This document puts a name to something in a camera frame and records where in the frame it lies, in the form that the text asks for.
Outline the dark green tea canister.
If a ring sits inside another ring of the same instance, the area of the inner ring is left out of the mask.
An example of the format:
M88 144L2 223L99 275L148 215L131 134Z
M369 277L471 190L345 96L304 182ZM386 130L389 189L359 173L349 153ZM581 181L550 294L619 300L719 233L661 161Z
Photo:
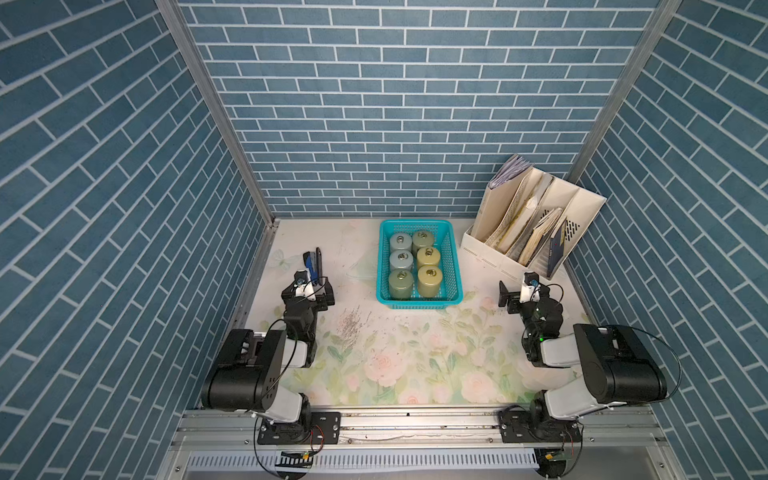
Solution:
M391 299L395 301L406 301L411 299L414 283L414 277L410 270L393 270L388 277L388 288Z

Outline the grey-blue tea canister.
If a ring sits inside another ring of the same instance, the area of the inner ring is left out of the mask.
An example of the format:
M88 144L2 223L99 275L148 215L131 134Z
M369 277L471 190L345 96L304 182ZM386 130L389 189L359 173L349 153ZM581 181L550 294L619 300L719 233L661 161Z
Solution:
M414 265L413 254L409 250L395 250L389 256L389 266L391 271L407 270L411 271Z
M411 251L412 250L412 236L404 232L396 232L389 238L389 250L395 251Z

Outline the yellow-green tea canister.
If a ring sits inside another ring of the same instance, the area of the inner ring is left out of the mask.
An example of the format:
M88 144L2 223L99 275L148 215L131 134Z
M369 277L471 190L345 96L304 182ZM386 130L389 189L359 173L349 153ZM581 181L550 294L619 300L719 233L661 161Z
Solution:
M422 298L439 295L443 282L442 270L436 265L423 265L417 272L417 290Z

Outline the teal plastic basket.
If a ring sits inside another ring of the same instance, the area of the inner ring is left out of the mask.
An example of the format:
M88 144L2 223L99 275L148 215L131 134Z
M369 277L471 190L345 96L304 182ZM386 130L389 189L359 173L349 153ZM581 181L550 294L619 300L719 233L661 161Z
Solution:
M417 290L416 253L411 270L414 277L412 298L406 301L392 300L389 295L388 277L392 272L389 266L389 238L396 232L412 234L419 230L428 230L435 236L435 245L441 252L438 267L443 273L443 282L439 295L435 298L422 298ZM463 300L463 288L459 270L456 239L451 223L446 220L394 219L385 220L379 229L379 253L377 265L376 297L378 301L393 309L444 309L455 306Z

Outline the yellow tea canister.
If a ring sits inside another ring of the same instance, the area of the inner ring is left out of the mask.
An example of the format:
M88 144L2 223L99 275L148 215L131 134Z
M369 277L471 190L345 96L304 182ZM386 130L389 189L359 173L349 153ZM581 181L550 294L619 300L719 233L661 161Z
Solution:
M427 246L420 248L416 253L417 268L424 266L438 266L441 261L441 252L438 248Z

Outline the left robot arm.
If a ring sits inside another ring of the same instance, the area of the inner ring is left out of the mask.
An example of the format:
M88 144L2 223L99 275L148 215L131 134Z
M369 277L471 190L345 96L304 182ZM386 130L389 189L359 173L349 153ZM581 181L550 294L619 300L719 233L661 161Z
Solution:
M294 274L281 298L282 317L265 334L229 332L203 383L202 405L256 414L259 445L335 444L341 414L315 411L306 394L280 384L290 369L307 369L315 360L318 314L335 304L332 286L307 267Z

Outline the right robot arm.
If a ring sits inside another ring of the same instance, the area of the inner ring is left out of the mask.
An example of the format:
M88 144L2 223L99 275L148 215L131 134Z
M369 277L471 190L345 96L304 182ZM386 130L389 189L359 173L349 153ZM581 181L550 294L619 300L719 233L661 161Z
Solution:
M657 341L646 330L624 325L578 323L561 333L562 303L551 296L552 283L526 272L519 290L499 283L498 306L517 314L524 326L520 344L526 359L537 368L572 369L580 373L567 384L535 394L527 407L510 405L498 412L505 443L576 442L583 439L582 417L622 406L658 403L675 395L682 380L682 362L675 385L638 337Z

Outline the blue stapler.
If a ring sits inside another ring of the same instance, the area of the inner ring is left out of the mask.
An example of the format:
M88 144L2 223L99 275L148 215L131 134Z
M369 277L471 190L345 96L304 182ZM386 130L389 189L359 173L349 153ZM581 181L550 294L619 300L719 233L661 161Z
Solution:
M322 253L319 247L303 254L303 262L309 273L311 282L316 285L322 283Z

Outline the dark blue booklet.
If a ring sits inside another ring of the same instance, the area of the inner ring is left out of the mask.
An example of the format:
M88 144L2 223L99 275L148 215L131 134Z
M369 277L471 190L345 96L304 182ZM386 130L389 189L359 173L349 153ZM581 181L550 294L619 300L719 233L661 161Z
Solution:
M549 279L554 276L565 254L566 222L566 217L561 218L550 236L546 274Z

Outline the beige file organizer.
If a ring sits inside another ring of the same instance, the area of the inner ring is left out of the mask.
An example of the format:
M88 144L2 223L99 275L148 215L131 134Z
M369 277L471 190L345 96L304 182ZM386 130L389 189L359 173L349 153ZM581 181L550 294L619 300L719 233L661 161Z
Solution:
M601 195L531 167L499 188L486 188L461 247L509 276L527 271L550 280L549 240L559 220L567 218L566 241L555 274L605 203Z

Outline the purple-grey folder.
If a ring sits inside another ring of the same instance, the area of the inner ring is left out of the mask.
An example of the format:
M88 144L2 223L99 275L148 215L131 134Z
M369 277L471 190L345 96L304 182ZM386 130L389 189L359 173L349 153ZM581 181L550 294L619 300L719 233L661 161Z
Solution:
M509 157L487 184L487 188L494 190L505 183L514 180L532 167L532 164L521 155L515 154Z

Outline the aluminium front rail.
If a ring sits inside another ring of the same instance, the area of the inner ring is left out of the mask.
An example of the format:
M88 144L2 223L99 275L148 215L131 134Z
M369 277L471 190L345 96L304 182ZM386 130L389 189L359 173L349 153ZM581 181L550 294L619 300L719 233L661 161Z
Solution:
M328 441L260 445L251 414L191 410L161 479L681 479L682 466L647 407L590 415L542 442L509 429L498 406L335 407Z

